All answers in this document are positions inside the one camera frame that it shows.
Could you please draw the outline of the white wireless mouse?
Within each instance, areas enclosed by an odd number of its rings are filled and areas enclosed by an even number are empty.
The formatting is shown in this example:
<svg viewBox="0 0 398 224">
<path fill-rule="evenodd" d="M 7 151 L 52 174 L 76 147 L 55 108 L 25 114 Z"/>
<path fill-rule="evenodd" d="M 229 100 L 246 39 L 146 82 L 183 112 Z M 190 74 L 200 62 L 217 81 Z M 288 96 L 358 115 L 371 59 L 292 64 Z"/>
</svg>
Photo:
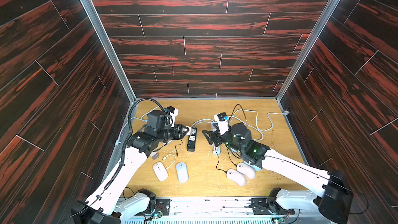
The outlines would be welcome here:
<svg viewBox="0 0 398 224">
<path fill-rule="evenodd" d="M 168 178 L 168 172 L 162 162 L 155 163 L 152 168 L 159 181 L 165 181 Z"/>
</svg>

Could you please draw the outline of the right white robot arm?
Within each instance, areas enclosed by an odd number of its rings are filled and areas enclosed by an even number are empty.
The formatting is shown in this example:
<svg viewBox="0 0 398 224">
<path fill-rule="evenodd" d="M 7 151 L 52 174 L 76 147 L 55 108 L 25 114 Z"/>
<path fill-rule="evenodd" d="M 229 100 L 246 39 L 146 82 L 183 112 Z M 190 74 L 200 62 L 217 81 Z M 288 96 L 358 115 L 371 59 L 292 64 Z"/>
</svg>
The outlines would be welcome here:
<svg viewBox="0 0 398 224">
<path fill-rule="evenodd" d="M 318 211 L 333 223 L 348 222 L 353 191 L 340 171 L 328 172 L 292 160 L 255 141 L 242 122 L 202 133 L 211 146 L 225 145 L 227 150 L 238 153 L 242 162 L 236 169 L 226 171 L 227 178 L 237 185 L 244 186 L 247 179 L 256 178 L 257 172 L 265 169 L 306 188 L 305 191 L 291 191 L 276 187 L 263 203 L 252 203 L 253 208 L 277 215 L 290 215 L 296 209 Z"/>
</svg>

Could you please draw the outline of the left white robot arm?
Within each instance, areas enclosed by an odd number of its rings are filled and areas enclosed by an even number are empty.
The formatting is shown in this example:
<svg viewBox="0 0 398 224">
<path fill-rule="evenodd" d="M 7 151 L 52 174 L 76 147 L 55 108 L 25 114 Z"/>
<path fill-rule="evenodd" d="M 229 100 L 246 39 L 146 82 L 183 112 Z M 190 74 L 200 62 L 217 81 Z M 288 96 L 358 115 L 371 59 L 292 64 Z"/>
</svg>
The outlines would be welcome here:
<svg viewBox="0 0 398 224">
<path fill-rule="evenodd" d="M 118 203 L 119 197 L 136 171 L 154 152 L 159 143 L 181 140 L 192 132 L 182 124 L 151 128 L 144 125 L 123 143 L 121 159 L 101 185 L 85 201 L 77 201 L 71 209 L 76 224 L 123 224 L 138 213 L 153 211 L 155 194 L 141 190 Z"/>
</svg>

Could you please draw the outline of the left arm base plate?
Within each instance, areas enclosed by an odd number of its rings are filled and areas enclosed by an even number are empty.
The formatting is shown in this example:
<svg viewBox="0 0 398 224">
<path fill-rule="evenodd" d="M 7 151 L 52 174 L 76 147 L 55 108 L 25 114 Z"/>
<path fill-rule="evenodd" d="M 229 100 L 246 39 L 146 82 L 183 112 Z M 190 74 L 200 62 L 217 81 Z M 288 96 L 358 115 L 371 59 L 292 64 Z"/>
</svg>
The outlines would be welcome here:
<svg viewBox="0 0 398 224">
<path fill-rule="evenodd" d="M 147 189 L 140 189 L 138 192 L 149 197 L 149 204 L 147 209 L 138 213 L 137 216 L 161 218 L 162 216 L 168 216 L 170 214 L 171 199 L 158 198 L 155 193 Z"/>
</svg>

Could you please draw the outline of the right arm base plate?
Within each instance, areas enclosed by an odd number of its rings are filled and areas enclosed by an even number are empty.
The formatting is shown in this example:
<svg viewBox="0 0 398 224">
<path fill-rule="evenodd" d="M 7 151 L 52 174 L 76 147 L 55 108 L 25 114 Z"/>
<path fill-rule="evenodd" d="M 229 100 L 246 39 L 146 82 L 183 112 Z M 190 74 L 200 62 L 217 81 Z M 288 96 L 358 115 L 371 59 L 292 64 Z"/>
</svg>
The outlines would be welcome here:
<svg viewBox="0 0 398 224">
<path fill-rule="evenodd" d="M 281 191 L 281 188 L 274 188 L 268 197 L 266 198 L 252 198 L 250 199 L 250 205 L 255 215 L 265 214 L 276 214 L 276 215 L 293 215 L 295 214 L 294 209 L 282 208 L 277 202 L 277 194 Z"/>
</svg>

